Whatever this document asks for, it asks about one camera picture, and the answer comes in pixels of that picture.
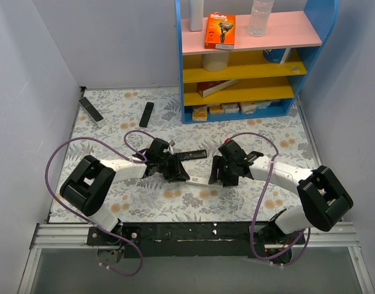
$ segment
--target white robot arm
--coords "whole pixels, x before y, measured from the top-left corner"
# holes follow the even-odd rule
[[[250,166],[252,177],[255,180],[265,181],[268,178],[270,165],[271,159],[268,156],[258,157],[254,164]],[[293,167],[281,162],[275,162],[270,182],[298,195],[299,182],[309,178],[312,174],[313,171],[307,168]],[[277,217],[275,223],[286,235],[304,228],[313,227],[307,220],[302,206],[285,210]]]
[[[75,206],[90,221],[112,232],[120,222],[104,203],[113,182],[125,179],[142,179],[156,172],[163,173],[168,181],[185,181],[185,172],[178,156],[169,152],[173,142],[159,138],[145,151],[147,162],[134,164],[128,160],[97,160],[85,156],[61,186],[59,194]]]
[[[112,182],[145,178],[156,172],[168,181],[190,180],[178,156],[169,152],[169,146],[170,143],[155,139],[145,150],[145,164],[86,156],[62,185],[60,195],[88,219],[112,232],[120,222],[104,204]],[[237,186],[240,176],[267,180],[272,164],[267,156],[255,151],[246,154],[233,140],[219,150],[222,156],[214,156],[208,184]],[[353,206],[336,176],[324,166],[310,170],[275,162],[270,182],[297,194],[302,205],[275,215],[259,232],[264,240],[310,227],[327,232]]]
[[[222,156],[214,156],[210,184],[221,181],[225,186],[237,186],[240,176],[266,181],[272,164],[262,153],[246,154],[233,140],[219,147]],[[316,170],[273,163],[270,183],[300,197],[301,206],[285,209],[275,215],[259,235],[273,240],[305,228],[329,231],[350,210],[354,203],[337,177],[328,168]]]

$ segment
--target yellow shelf board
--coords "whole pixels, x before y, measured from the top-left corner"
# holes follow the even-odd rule
[[[258,100],[275,100],[293,98],[294,92],[287,77],[251,78],[209,95],[205,98],[197,93],[197,84],[189,83],[184,86],[185,106],[245,102]]]
[[[220,72],[209,72],[201,66],[202,55],[183,56],[184,83],[200,81],[221,81],[245,78],[283,77],[288,75],[305,75],[307,73],[296,50],[284,64],[269,62],[262,51],[232,52],[229,66]]]

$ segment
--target blue shelf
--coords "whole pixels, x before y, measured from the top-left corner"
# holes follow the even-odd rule
[[[243,115],[241,112],[238,113],[228,113],[224,115],[211,115],[208,112],[208,119],[206,122],[203,121],[193,121],[192,120],[192,110],[189,107],[185,110],[185,123],[194,124],[194,123],[208,123],[213,121],[234,121],[236,119],[253,119],[253,118],[267,118],[267,117],[276,117],[276,116],[285,116],[287,114],[287,108],[284,105],[269,106],[266,109],[258,109],[252,115]]]
[[[199,123],[192,120],[192,108],[184,106],[184,83],[183,83],[183,54],[182,54],[182,30],[181,30],[181,6],[180,0],[175,0],[176,9],[176,36],[178,40],[178,57],[180,64],[180,95],[182,108],[182,122],[185,124]],[[274,116],[284,116],[288,114],[292,103],[299,95],[302,87],[312,71],[314,64],[317,62],[328,38],[336,24],[339,13],[339,0],[307,0],[304,12],[321,38],[322,45],[320,47],[297,48],[298,54],[303,65],[308,70],[306,75],[288,76],[288,81],[294,91],[293,99],[283,99],[278,105],[273,105],[267,109],[257,110],[252,115],[242,115],[241,113],[227,115],[209,115],[208,122],[228,121],[235,119],[252,119],[252,118],[268,118]]]

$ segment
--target floral mat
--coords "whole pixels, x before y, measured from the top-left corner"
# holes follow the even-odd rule
[[[228,137],[240,132],[258,132],[272,139],[280,150],[278,161],[303,168],[314,168],[313,152],[306,138],[300,115],[293,106],[289,115],[280,118],[182,124],[178,88],[127,89],[86,91],[85,96],[99,110],[107,124],[99,129],[80,107],[72,137],[96,137],[120,150],[123,136],[138,126],[145,104],[155,107],[148,127],[155,137],[174,140],[176,152],[206,149],[209,157],[184,162],[191,176],[209,176],[212,157]],[[272,147],[254,136],[235,139],[248,153],[252,150],[274,154]],[[137,149],[149,146],[151,139],[132,134],[131,144]],[[58,190],[81,158],[92,154],[98,159],[117,159],[113,152],[93,141],[75,141],[69,145],[63,164]],[[146,179],[130,179],[113,183],[106,198],[111,211],[124,222],[182,221],[248,221],[256,207],[263,182],[240,179],[238,187],[204,189],[185,183],[168,183],[160,174]],[[266,221],[283,208],[299,205],[299,197],[270,185],[258,220]],[[50,223],[82,222],[81,219],[53,202]]]

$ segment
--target gillette box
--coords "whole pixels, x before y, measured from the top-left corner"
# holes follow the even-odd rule
[[[204,48],[232,50],[234,45],[235,15],[210,13],[206,24]]]

